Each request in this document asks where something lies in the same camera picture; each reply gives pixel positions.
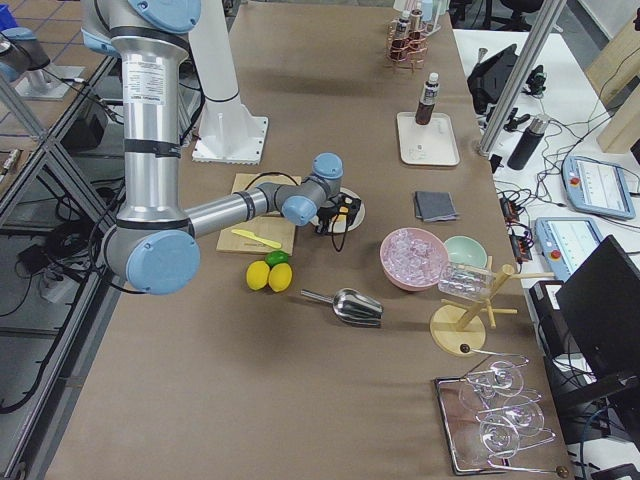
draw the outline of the computer monitor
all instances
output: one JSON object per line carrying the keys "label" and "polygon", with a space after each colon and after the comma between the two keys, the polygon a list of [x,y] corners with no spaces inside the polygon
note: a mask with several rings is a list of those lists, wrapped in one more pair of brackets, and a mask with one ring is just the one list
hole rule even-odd
{"label": "computer monitor", "polygon": [[640,271],[610,235],[556,297],[596,385],[600,384],[591,391],[607,396],[625,431],[640,448],[640,387],[621,389],[616,381],[611,382],[622,372],[640,376]]}

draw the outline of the yellow lemon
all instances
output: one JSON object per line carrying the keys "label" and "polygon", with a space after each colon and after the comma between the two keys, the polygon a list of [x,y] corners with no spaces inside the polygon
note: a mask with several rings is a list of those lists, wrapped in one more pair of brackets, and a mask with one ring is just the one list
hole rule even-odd
{"label": "yellow lemon", "polygon": [[288,263],[279,263],[269,273],[269,286],[274,292],[282,292],[291,285],[293,270]]}
{"label": "yellow lemon", "polygon": [[256,260],[247,268],[247,285],[251,290],[260,290],[269,280],[269,265],[264,260]]}

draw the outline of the wooden cutting board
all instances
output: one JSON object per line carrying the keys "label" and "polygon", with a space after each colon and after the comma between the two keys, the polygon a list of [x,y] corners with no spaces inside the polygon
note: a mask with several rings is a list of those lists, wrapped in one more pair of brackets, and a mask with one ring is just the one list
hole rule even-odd
{"label": "wooden cutting board", "polygon": [[[236,174],[231,192],[238,192],[246,190],[247,185],[257,175],[251,173],[238,173]],[[296,182],[300,183],[301,177],[293,177]],[[293,182],[281,175],[265,175],[258,180],[262,182],[282,183],[286,185],[292,185]],[[296,226],[280,216],[280,213],[273,212],[261,217],[256,217],[248,222],[239,223],[233,227],[225,228],[220,232],[218,238],[218,245],[216,250],[219,252],[237,252],[237,253],[256,253],[265,254],[274,251],[274,248],[267,247],[260,242],[241,237],[231,230],[234,228],[242,228],[244,230],[250,230],[259,237],[267,238],[269,240],[275,240],[282,244],[280,250],[287,252],[289,255],[293,254],[293,241],[296,234]]]}

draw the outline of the knife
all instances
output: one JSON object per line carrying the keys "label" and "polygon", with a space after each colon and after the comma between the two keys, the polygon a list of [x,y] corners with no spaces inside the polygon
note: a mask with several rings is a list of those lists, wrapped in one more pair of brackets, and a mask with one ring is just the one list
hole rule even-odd
{"label": "knife", "polygon": [[256,242],[264,243],[266,246],[271,248],[282,248],[282,244],[280,242],[276,242],[275,240],[269,240],[267,238],[262,238],[257,236],[255,233],[249,230],[242,230],[241,228],[234,228],[231,230],[231,233],[235,233],[236,235],[240,235],[241,237],[250,238],[251,240],[255,240]]}

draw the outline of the white desk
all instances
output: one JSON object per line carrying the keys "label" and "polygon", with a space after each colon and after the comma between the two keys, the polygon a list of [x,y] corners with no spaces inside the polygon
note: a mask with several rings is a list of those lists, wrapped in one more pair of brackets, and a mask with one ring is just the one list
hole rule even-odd
{"label": "white desk", "polygon": [[[526,33],[519,32],[456,30],[454,33],[464,72],[467,76],[471,73],[477,61],[478,48],[485,47],[489,50],[485,59],[513,43],[518,45],[517,53],[520,53],[521,47],[524,45],[527,38]],[[591,84],[580,69],[578,62],[571,54],[567,44],[559,34],[551,34],[549,36],[536,65],[538,64],[544,65],[544,70],[547,72],[547,80],[545,83],[547,89],[544,93],[544,97],[541,100],[537,100],[533,97],[521,94],[515,104],[515,106],[518,107],[518,116],[525,113],[529,113],[532,116],[538,113],[547,113],[554,119],[566,125],[574,122],[585,122],[592,112],[594,112],[592,115],[594,120],[592,120],[589,125],[584,123],[571,126],[571,129],[578,136],[584,135],[589,128],[593,128],[607,118],[606,114],[601,115],[605,112],[604,107],[598,101],[598,97],[593,91]],[[572,151],[572,153],[576,155],[584,155],[600,161],[616,163],[633,172],[640,173],[640,167],[631,153],[624,155],[612,155],[602,152],[598,146],[596,137],[605,125],[606,122],[591,132],[591,134],[587,136],[584,141]],[[548,138],[549,148],[547,148],[546,154],[553,154],[559,148],[572,145],[577,141],[577,139],[566,129],[564,129],[560,135],[549,138],[559,131],[560,127],[556,125],[550,125],[547,128],[545,139]],[[545,140],[540,142],[540,145],[523,170],[516,171],[506,167],[509,154],[516,146],[519,138],[520,133],[509,133],[506,131],[503,131],[498,137],[498,142],[496,143],[492,153],[502,156],[502,163],[505,166],[499,168],[494,174],[497,189],[510,190],[514,188],[513,185],[500,182],[510,182],[521,188],[535,189],[535,175],[545,168],[541,156],[541,152],[546,147]],[[636,191],[638,188],[637,178],[627,173],[625,173],[625,177],[627,179],[627,184],[629,185],[629,190]],[[562,179],[559,175],[548,176],[545,184],[547,185],[554,202],[561,202],[569,205],[562,185]],[[640,211],[640,198],[634,198],[633,202],[636,210]],[[541,201],[534,201],[530,204],[527,207],[527,212],[530,216],[529,221],[531,226],[533,226],[533,220],[538,217],[570,217],[585,215],[582,212],[574,211],[570,206],[557,207],[548,203],[542,203]],[[521,219],[521,221],[522,220],[525,222],[527,221],[526,215]],[[638,250],[638,245],[640,245],[640,237],[638,234],[640,232],[625,229],[600,218],[596,218],[595,221],[602,235],[615,235],[616,239],[620,242],[625,251]],[[640,216],[626,223],[640,226]],[[524,273],[548,271],[549,267],[546,260],[541,255],[538,245],[536,245],[535,249],[532,250],[532,254],[533,260],[524,263],[522,271]],[[640,265],[640,258],[638,256],[632,258],[637,265]],[[528,280],[523,282],[523,286],[529,287],[534,283],[535,280]]]}

